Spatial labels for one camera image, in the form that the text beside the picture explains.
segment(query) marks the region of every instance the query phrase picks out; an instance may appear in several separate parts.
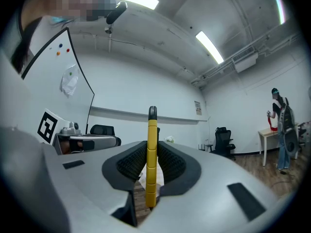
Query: jeans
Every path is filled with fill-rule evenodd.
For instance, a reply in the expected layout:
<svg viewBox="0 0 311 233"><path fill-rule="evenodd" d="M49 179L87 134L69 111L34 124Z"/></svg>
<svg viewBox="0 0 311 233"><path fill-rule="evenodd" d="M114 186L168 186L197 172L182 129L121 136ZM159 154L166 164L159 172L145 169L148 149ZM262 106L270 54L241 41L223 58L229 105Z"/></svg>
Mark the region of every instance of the jeans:
<svg viewBox="0 0 311 233"><path fill-rule="evenodd" d="M290 167L291 158L289 157L289 155L287 154L287 152L285 150L284 134L279 129L279 127L278 127L278 130L277 130L277 134L278 134L278 141L279 141L279 144L280 144L280 150L279 150L279 153L278 153L277 168L279 170L282 170L284 168L289 168Z"/></svg>

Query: whiteboard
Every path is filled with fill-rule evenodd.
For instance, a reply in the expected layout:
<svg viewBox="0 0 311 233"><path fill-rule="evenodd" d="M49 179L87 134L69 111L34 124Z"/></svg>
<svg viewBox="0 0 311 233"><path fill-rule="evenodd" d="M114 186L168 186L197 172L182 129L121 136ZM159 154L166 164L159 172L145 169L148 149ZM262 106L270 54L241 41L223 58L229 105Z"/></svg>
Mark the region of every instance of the whiteboard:
<svg viewBox="0 0 311 233"><path fill-rule="evenodd" d="M61 91L61 81L65 70L73 65L78 66L80 71L74 94L68 96ZM64 120L77 122L81 133L86 132L94 92L80 67L68 28L61 30L43 46L25 69L22 78L44 109ZM38 109L36 111L42 117L43 108L41 113Z"/></svg>

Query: red object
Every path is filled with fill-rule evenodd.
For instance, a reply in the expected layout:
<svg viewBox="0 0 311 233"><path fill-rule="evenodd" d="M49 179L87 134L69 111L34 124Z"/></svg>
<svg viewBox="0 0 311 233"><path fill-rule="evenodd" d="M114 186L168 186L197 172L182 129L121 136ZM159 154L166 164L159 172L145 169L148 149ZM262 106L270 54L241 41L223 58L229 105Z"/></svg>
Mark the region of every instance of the red object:
<svg viewBox="0 0 311 233"><path fill-rule="evenodd" d="M271 126L271 120L270 120L269 117L268 117L268 123L270 124L270 129L271 129L272 131L277 131L277 128L273 128L273 127Z"/></svg>

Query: yellow pole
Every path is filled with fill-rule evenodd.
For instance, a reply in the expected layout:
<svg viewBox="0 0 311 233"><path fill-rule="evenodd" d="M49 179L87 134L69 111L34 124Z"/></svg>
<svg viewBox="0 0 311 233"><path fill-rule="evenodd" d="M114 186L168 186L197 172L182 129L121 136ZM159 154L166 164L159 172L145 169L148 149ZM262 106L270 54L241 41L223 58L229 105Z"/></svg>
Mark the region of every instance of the yellow pole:
<svg viewBox="0 0 311 233"><path fill-rule="evenodd" d="M157 115L156 107L149 108L148 141L147 141L147 173L146 173L146 206L156 205L156 146L157 146Z"/></svg>

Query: black rubber pad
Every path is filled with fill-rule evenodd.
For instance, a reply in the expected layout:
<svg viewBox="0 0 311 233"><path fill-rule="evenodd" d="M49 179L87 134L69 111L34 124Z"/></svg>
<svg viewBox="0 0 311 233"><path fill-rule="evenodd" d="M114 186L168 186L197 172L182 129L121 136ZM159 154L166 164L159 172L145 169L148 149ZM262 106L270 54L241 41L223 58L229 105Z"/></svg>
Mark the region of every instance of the black rubber pad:
<svg viewBox="0 0 311 233"><path fill-rule="evenodd" d="M228 185L228 188L249 221L257 218L266 211L259 201L241 183Z"/></svg>
<svg viewBox="0 0 311 233"><path fill-rule="evenodd" d="M123 157L117 162L118 171L133 181L138 180L139 175L146 164L147 144L142 145L136 151Z"/></svg>
<svg viewBox="0 0 311 233"><path fill-rule="evenodd" d="M163 141L159 141L158 144L158 162L164 176L160 196L182 195L190 190L201 176L201 166L196 159Z"/></svg>
<svg viewBox="0 0 311 233"><path fill-rule="evenodd" d="M63 166L65 169L70 169L70 168L73 168L73 167L76 167L76 166L81 166L85 164L83 161L72 161L72 162L68 162L68 163L64 163Z"/></svg>

